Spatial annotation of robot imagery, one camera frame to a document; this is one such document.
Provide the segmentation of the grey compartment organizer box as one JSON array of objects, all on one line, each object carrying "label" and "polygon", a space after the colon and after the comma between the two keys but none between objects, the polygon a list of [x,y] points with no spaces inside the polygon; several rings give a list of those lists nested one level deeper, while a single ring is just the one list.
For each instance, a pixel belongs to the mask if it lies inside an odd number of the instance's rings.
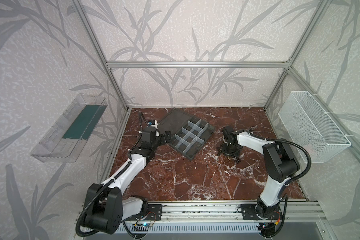
[{"label": "grey compartment organizer box", "polygon": [[180,109],[167,113],[158,124],[160,132],[171,132],[169,146],[192,161],[215,132],[207,121]]}]

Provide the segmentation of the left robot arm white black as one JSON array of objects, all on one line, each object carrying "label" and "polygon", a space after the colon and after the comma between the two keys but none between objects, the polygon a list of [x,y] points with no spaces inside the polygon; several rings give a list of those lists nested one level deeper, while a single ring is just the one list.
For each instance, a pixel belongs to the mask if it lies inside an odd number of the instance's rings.
[{"label": "left robot arm white black", "polygon": [[123,195],[138,173],[155,157],[157,148],[170,141],[171,132],[160,133],[155,126],[140,131],[121,168],[101,184],[92,184],[87,190],[75,227],[79,237],[89,237],[98,232],[113,234],[127,218],[146,215],[146,200],[140,197],[123,200]]}]

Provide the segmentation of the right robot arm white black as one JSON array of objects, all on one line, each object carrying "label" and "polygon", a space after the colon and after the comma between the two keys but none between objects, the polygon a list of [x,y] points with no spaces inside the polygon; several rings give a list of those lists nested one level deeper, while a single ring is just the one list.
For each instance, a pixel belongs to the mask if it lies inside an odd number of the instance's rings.
[{"label": "right robot arm white black", "polygon": [[[309,152],[296,143],[285,139],[263,138],[250,130],[236,131],[227,126],[222,129],[222,133],[226,141],[218,147],[219,155],[224,154],[237,161],[244,147],[263,155],[268,178],[257,199],[255,211],[260,219],[269,218],[278,209],[285,188],[311,169],[312,158]],[[306,168],[298,175],[296,172],[300,169],[300,164],[292,147],[299,149],[307,158]]]}]

